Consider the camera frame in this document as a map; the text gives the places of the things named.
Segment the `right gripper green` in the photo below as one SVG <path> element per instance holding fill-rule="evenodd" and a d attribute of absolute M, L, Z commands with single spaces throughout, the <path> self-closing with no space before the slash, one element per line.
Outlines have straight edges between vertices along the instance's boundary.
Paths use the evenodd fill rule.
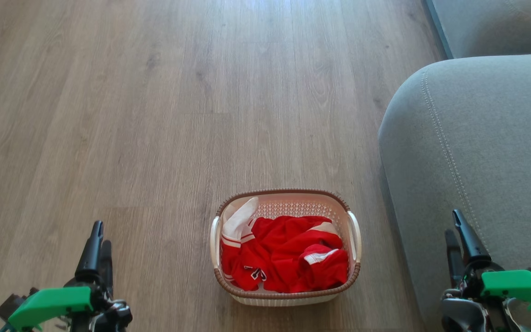
<path fill-rule="evenodd" d="M 531 310 L 531 269 L 505 270 L 491 262 L 491 256 L 463 212 L 455 209 L 452 217 L 463 245 L 463 254 L 454 231 L 447 229 L 445 243 L 451 288 L 460 286 L 465 299 L 515 298 L 529 304 Z"/>

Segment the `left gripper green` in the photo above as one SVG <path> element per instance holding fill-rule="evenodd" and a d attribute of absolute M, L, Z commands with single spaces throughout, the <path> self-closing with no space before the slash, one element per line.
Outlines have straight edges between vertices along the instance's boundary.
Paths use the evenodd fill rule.
<path fill-rule="evenodd" d="M 7 319 L 13 332 L 42 330 L 49 320 L 65 320 L 70 332 L 93 332 L 95 320 L 113 298 L 112 243 L 104 240 L 103 221 L 97 220 L 71 278 L 63 288 L 38 290 L 24 298 Z"/>

